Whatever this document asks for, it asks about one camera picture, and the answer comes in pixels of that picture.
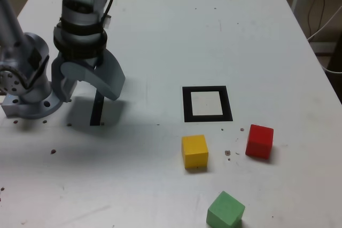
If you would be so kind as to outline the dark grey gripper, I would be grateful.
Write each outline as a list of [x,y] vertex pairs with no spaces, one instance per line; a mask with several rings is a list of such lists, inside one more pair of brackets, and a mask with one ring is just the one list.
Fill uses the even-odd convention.
[[77,81],[85,81],[95,87],[101,95],[115,101],[120,97],[125,75],[120,64],[109,50],[101,56],[80,61],[66,62],[58,54],[51,65],[52,89],[62,102],[69,102]]

